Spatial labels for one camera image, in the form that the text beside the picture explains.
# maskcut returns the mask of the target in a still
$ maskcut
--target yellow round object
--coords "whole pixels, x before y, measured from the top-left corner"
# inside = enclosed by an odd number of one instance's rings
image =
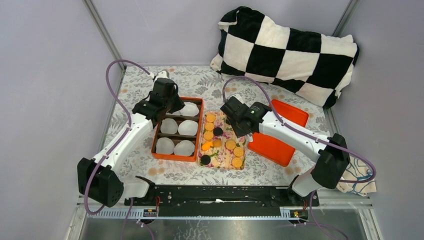
[[[241,147],[236,147],[236,148],[234,148],[234,150],[232,151],[233,153],[234,153],[234,155],[236,156],[236,157],[241,157],[241,156],[243,156],[243,154],[245,153],[245,151],[243,150],[243,148],[241,148]]]
[[[216,139],[215,141],[213,141],[213,146],[215,148],[219,148],[223,145],[223,142],[220,139]]]
[[[215,128],[215,125],[212,122],[207,122],[204,125],[204,129],[206,129],[206,131],[212,131],[214,130],[214,128]]]
[[[243,161],[240,157],[235,157],[231,160],[231,164],[235,168],[240,168],[243,164]]]
[[[206,143],[204,143],[201,146],[201,150],[204,151],[204,152],[206,152],[206,151],[208,151],[213,146],[214,146],[214,144],[211,141],[207,141]]]
[[[235,141],[233,141],[233,140],[229,140],[229,141],[227,141],[227,142],[225,143],[225,147],[226,147],[228,150],[233,150],[233,149],[236,147],[236,142],[235,142]]]
[[[206,115],[206,121],[208,121],[209,123],[213,123],[215,121],[216,117],[213,114],[207,114]]]
[[[205,133],[203,133],[203,137],[206,140],[211,140],[214,138],[214,133],[211,131],[206,131]]]

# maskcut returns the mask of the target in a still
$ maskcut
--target orange plastic tray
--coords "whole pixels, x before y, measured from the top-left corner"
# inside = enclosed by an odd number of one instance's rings
[[[164,119],[166,118],[173,118],[173,119],[186,119],[186,120],[193,120],[198,123],[197,127],[197,134],[196,136],[186,136],[186,135],[179,135],[179,134],[165,134],[161,133],[161,124],[157,124],[156,134],[154,135],[153,139],[153,145],[151,147],[151,154],[155,159],[163,159],[163,160],[174,160],[174,161],[183,161],[183,162],[196,162],[198,147],[199,147],[199,139],[200,139],[200,132],[201,132],[201,126],[202,126],[202,116],[203,116],[203,99],[201,98],[195,98],[195,97],[181,97],[181,100],[183,102],[191,102],[195,103],[197,107],[199,108],[199,113],[196,116],[176,116],[176,115],[165,115]],[[183,140],[189,140],[194,144],[194,153],[191,156],[180,156],[175,154],[159,154],[156,153],[156,142],[160,137],[167,137],[170,138],[175,145],[177,145],[179,142]]]
[[[306,126],[309,117],[307,112],[276,99],[271,102],[278,114],[302,127]],[[262,133],[254,133],[253,142],[249,142],[247,148],[283,167],[289,165],[295,153],[293,147]]]

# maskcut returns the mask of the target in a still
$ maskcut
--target towel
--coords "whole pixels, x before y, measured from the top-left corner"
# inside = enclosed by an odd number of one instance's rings
[[[365,180],[372,175],[371,169],[360,159],[356,157],[350,157],[350,164],[344,171],[341,179],[343,180]],[[361,196],[366,196],[368,193],[377,192],[376,180],[365,183],[345,183],[339,182],[337,189],[343,193],[354,193]]]
[[[359,54],[351,35],[283,27],[245,6],[225,14],[218,27],[221,41],[212,69],[283,87],[323,108],[333,106],[350,83]]]

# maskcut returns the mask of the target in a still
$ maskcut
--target floral tablecloth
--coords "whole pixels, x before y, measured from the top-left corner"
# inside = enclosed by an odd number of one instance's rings
[[[170,78],[179,87],[181,97],[202,98],[204,112],[219,111],[223,104],[222,88],[224,80],[209,66],[151,66],[150,72],[169,71]],[[329,134],[327,121],[321,107],[274,85],[261,83],[272,99],[277,99],[309,114],[306,127],[314,132]],[[153,81],[135,66],[126,69],[119,99],[126,108],[132,109],[147,96],[153,87]],[[225,92],[230,96],[240,94],[250,106],[254,102],[268,104],[260,89],[246,80],[234,80],[227,85]],[[126,124],[127,116],[119,105],[113,112],[105,145]],[[313,166],[301,152],[296,151],[287,167],[282,167],[250,150],[246,153],[243,170],[226,170],[201,167],[196,162],[180,162],[156,159],[151,154],[155,131],[152,131],[129,155],[120,171],[120,176],[143,176],[156,184],[178,185],[288,185],[292,179]]]

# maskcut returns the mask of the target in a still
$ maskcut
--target white wall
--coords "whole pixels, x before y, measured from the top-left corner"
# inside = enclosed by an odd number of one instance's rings
[[[331,35],[349,0],[93,0],[122,57],[149,65],[210,64],[217,23],[246,6],[277,24]]]
[[[112,55],[81,0],[2,0],[0,23],[0,239],[59,240],[107,123]]]
[[[347,145],[375,164],[385,240],[423,239],[424,1],[362,0],[344,35],[360,47],[334,106]]]

